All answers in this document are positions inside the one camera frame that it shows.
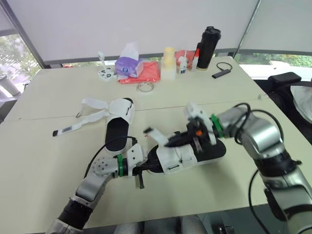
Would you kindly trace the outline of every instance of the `green ring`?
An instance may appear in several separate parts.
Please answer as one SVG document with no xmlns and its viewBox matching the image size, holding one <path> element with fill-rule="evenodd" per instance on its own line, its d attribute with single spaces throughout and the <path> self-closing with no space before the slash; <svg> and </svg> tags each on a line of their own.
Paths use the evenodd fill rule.
<svg viewBox="0 0 312 234">
<path fill-rule="evenodd" d="M 122 155 L 117 155 L 119 176 L 123 177 L 123 167 L 122 167 Z"/>
<path fill-rule="evenodd" d="M 219 123 L 219 120 L 217 118 L 217 116 L 215 116 L 214 114 L 211 115 L 210 117 L 211 121 L 214 123 L 216 130 L 219 133 L 219 137 L 223 137 L 223 133 L 222 133 L 222 127 Z"/>
</svg>

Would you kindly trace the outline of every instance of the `red bag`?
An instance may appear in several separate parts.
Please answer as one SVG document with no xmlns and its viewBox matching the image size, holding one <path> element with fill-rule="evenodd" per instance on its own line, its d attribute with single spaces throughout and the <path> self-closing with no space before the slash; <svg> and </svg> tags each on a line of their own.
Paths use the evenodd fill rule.
<svg viewBox="0 0 312 234">
<path fill-rule="evenodd" d="M 128 77 L 126 79 L 119 79 L 121 84 L 133 84 L 141 82 L 158 82 L 160 81 L 160 74 L 158 69 L 158 62 L 144 62 L 143 71 L 138 78 Z"/>
</svg>

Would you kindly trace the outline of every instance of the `black thermos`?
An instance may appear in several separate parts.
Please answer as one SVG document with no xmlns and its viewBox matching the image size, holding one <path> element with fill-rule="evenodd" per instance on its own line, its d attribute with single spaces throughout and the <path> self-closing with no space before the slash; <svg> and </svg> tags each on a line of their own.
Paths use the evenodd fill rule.
<svg viewBox="0 0 312 234">
<path fill-rule="evenodd" d="M 220 38 L 221 31 L 219 29 L 216 29 L 213 26 L 206 28 L 201 37 L 201 42 L 197 45 L 199 48 L 199 57 L 197 63 L 198 70 L 206 70 L 208 68 L 210 60 L 213 57 L 216 44 Z"/>
</svg>

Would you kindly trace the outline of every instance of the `purple tissue box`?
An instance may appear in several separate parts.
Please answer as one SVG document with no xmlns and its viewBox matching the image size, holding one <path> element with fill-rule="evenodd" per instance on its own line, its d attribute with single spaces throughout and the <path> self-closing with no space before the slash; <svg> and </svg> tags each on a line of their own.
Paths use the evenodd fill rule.
<svg viewBox="0 0 312 234">
<path fill-rule="evenodd" d="M 143 71 L 143 60 L 119 57 L 115 62 L 115 72 L 122 76 L 137 78 Z"/>
</svg>

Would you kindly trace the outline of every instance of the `tissue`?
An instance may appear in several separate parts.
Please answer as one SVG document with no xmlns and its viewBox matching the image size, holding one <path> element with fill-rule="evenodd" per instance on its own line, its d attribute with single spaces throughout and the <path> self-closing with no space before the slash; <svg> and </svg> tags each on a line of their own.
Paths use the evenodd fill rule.
<svg viewBox="0 0 312 234">
<path fill-rule="evenodd" d="M 115 72 L 121 76 L 137 78 L 143 71 L 143 60 L 138 58 L 137 43 L 128 43 L 115 62 Z"/>
</svg>

